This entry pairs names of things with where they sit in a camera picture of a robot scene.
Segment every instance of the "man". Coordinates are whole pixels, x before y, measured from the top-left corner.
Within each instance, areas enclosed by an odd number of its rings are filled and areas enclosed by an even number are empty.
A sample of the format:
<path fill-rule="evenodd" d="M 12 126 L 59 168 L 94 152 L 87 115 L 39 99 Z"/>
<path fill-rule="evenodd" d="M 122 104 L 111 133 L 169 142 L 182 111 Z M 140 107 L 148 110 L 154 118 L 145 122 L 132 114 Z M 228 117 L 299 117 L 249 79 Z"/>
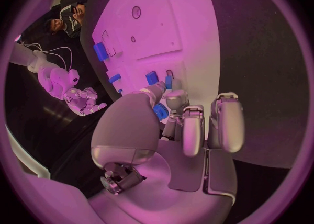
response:
<path fill-rule="evenodd" d="M 84 19 L 85 5 L 76 2 L 61 9 L 60 19 L 49 19 L 44 24 L 44 30 L 50 35 L 64 30 L 69 37 L 79 37 Z"/>

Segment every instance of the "cable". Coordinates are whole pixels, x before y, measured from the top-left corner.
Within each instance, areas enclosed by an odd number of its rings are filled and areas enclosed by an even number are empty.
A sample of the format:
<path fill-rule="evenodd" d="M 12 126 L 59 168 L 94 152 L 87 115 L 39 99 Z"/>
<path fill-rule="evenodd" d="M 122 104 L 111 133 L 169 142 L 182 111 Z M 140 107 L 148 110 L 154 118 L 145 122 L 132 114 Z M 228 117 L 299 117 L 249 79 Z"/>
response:
<path fill-rule="evenodd" d="M 52 55 L 57 55 L 58 57 L 60 57 L 60 58 L 62 59 L 63 64 L 64 64 L 64 66 L 65 66 L 65 70 L 66 70 L 65 60 L 64 60 L 60 55 L 55 54 L 55 53 L 51 53 L 50 51 L 54 51 L 54 50 L 62 49 L 62 48 L 67 48 L 67 49 L 69 49 L 70 54 L 71 54 L 71 63 L 70 63 L 70 67 L 69 67 L 69 70 L 68 70 L 68 71 L 70 71 L 70 69 L 71 69 L 71 67 L 72 67 L 72 62 L 73 62 L 72 50 L 71 50 L 69 47 L 63 46 L 63 47 L 59 47 L 59 48 L 56 48 L 56 49 L 53 49 L 53 50 L 43 51 L 42 48 L 41 48 L 41 45 L 40 45 L 39 43 L 35 43 L 35 42 L 34 42 L 34 43 L 32 43 L 32 44 L 24 44 L 24 43 L 22 42 L 22 45 L 27 46 L 27 47 L 29 47 L 29 46 L 35 46 L 35 47 L 37 47 L 40 51 L 42 51 L 42 52 L 44 52 L 44 53 L 48 53 L 48 54 L 52 54 Z"/>

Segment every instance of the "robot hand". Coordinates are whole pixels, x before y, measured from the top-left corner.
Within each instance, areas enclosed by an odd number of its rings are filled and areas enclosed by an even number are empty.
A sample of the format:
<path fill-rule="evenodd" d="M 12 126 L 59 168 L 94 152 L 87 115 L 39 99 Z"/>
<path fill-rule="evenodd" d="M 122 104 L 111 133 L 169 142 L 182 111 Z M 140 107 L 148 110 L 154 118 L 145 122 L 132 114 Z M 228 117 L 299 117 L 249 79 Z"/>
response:
<path fill-rule="evenodd" d="M 106 103 L 96 105 L 97 93 L 88 87 L 81 91 L 71 88 L 64 94 L 64 100 L 68 107 L 79 116 L 86 116 L 106 107 Z"/>

